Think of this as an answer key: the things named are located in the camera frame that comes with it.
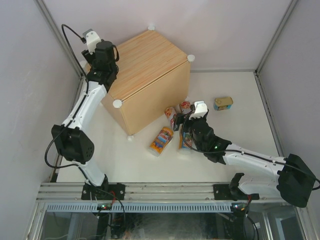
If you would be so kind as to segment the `orange yellow cylindrical can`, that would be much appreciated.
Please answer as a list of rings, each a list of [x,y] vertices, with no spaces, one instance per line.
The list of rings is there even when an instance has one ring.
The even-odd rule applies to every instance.
[[[174,132],[169,127],[163,127],[149,145],[151,153],[156,157],[159,157],[166,146],[171,142],[173,136]]]

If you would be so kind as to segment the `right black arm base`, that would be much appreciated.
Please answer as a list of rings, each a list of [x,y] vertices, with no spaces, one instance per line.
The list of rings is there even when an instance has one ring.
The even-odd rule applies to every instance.
[[[214,199],[218,201],[248,201],[249,195],[242,192],[238,187],[230,187],[228,184],[213,185]]]

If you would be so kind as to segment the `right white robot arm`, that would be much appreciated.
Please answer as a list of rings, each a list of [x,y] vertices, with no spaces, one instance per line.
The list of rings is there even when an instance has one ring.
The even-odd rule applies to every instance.
[[[192,112],[176,114],[173,129],[190,134],[192,143],[188,147],[209,161],[243,170],[234,175],[228,186],[233,200],[271,194],[293,206],[307,206],[318,179],[299,156],[268,156],[244,149],[215,135],[205,115],[198,118],[193,115]]]

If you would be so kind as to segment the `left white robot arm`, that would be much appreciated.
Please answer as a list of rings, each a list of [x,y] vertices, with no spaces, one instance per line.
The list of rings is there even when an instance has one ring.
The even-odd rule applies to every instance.
[[[117,78],[118,60],[119,52],[112,42],[101,40],[96,44],[90,58],[86,89],[65,121],[51,129],[53,139],[50,144],[55,145],[58,154],[69,161],[70,166],[81,171],[87,184],[93,186],[92,194],[98,200],[109,196],[109,181],[93,159],[95,145],[86,131],[96,108]]]

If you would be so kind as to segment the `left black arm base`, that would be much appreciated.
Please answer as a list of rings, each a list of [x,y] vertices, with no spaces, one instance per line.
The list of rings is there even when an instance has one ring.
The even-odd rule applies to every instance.
[[[109,184],[106,189],[85,183],[82,188],[81,200],[122,201],[125,198],[125,191],[126,186],[122,183]]]

